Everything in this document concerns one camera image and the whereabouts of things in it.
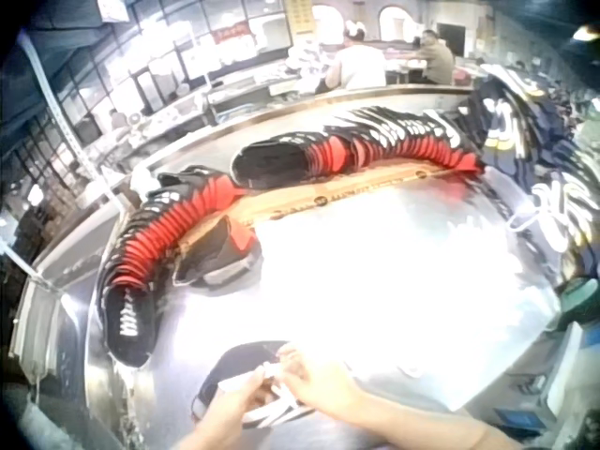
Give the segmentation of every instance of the sign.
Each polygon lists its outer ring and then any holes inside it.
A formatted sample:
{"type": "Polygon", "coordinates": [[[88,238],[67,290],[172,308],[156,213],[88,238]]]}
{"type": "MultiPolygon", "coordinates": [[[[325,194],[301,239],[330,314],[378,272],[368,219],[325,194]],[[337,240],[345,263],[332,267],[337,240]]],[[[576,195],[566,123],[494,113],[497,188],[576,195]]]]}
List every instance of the sign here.
{"type": "Polygon", "coordinates": [[[129,22],[125,0],[97,0],[97,9],[103,22],[129,22]]]}
{"type": "Polygon", "coordinates": [[[248,21],[239,22],[233,26],[213,31],[212,33],[213,39],[215,40],[216,44],[220,44],[221,42],[228,39],[240,38],[241,36],[249,36],[251,34],[252,32],[250,31],[248,21]]]}
{"type": "Polygon", "coordinates": [[[286,17],[293,40],[299,35],[312,35],[317,25],[312,15],[312,0],[285,0],[286,17]]]}

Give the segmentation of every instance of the stacked shoes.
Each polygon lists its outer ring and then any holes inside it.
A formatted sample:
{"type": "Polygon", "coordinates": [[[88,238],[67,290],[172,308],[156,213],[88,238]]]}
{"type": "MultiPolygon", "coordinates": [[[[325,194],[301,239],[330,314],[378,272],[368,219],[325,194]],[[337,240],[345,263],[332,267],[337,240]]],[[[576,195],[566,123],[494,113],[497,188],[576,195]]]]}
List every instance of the stacked shoes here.
{"type": "Polygon", "coordinates": [[[555,218],[568,240],[563,261],[575,263],[575,276],[597,278],[600,169],[594,155],[571,141],[552,97],[536,82],[504,67],[482,68],[491,76],[459,105],[456,123],[475,143],[481,163],[510,176],[533,194],[541,215],[555,218]]]}
{"type": "Polygon", "coordinates": [[[190,166],[158,176],[162,188],[129,218],[98,279],[99,317],[112,356],[141,367],[156,343],[154,283],[158,263],[207,215],[230,206],[244,191],[222,172],[190,166]]]}
{"type": "Polygon", "coordinates": [[[246,188],[282,188],[340,173],[354,173],[389,158],[421,158],[460,171],[477,171],[476,149],[453,122],[366,107],[334,118],[321,131],[281,134],[243,148],[232,176],[246,188]]]}

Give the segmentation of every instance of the man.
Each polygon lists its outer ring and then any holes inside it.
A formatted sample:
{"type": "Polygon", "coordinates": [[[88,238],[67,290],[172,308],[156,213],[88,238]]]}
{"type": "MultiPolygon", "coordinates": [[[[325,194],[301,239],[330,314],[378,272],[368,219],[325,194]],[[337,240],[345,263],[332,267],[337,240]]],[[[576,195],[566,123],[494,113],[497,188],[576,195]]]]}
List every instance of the man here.
{"type": "Polygon", "coordinates": [[[423,72],[423,84],[452,84],[454,55],[443,45],[438,34],[425,30],[421,37],[421,49],[418,52],[402,54],[400,59],[424,59],[427,68],[423,72]]]}
{"type": "MultiPolygon", "coordinates": [[[[418,411],[372,396],[354,381],[346,366],[294,344],[277,352],[277,377],[306,405],[339,421],[382,436],[407,450],[519,450],[498,429],[471,417],[418,411]]],[[[264,402],[264,370],[258,367],[239,391],[217,394],[193,432],[177,450],[230,450],[242,434],[242,417],[264,402]]]]}
{"type": "Polygon", "coordinates": [[[328,89],[368,89],[385,86],[385,57],[382,51],[365,45],[365,26],[346,22],[344,49],[336,55],[325,76],[328,89]]]}
{"type": "Polygon", "coordinates": [[[111,110],[109,114],[111,115],[112,129],[128,127],[128,117],[122,112],[119,112],[117,110],[111,110]]]}

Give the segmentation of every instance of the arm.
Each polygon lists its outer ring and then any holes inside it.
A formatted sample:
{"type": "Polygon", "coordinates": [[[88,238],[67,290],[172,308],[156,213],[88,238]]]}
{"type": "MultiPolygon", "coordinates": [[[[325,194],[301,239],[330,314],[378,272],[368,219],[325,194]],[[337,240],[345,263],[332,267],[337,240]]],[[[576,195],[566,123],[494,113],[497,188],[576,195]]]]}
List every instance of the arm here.
{"type": "Polygon", "coordinates": [[[422,58],[419,54],[419,52],[410,52],[410,53],[404,53],[401,54],[397,57],[397,59],[425,59],[422,58]]]}
{"type": "Polygon", "coordinates": [[[471,417],[422,412],[372,396],[342,363],[308,358],[293,345],[279,350],[281,380],[308,406],[367,429],[408,450],[513,450],[518,443],[471,417]]]}
{"type": "Polygon", "coordinates": [[[341,419],[411,450],[520,448],[498,429],[471,417],[418,411],[365,392],[355,394],[354,405],[341,419]]]}
{"type": "Polygon", "coordinates": [[[242,418],[264,404],[264,370],[257,367],[237,391],[218,391],[206,414],[194,430],[174,450],[230,450],[242,434],[242,418]]]}
{"type": "Polygon", "coordinates": [[[329,89],[335,89],[341,84],[341,60],[336,57],[334,64],[327,70],[325,84],[329,89]]]}

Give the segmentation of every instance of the hand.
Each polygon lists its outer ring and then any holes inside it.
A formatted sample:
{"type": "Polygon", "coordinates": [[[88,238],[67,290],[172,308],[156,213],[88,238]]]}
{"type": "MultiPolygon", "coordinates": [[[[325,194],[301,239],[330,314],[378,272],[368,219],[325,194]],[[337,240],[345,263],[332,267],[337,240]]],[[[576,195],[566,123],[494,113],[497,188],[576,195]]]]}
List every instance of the hand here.
{"type": "Polygon", "coordinates": [[[218,390],[200,423],[177,450],[232,448],[242,433],[244,414],[268,402],[269,389],[263,388],[263,383],[264,368],[260,366],[237,391],[218,390]]]}
{"type": "Polygon", "coordinates": [[[308,357],[293,344],[281,347],[277,356],[279,380],[306,405],[339,420],[357,407],[362,391],[344,363],[308,357]]]}

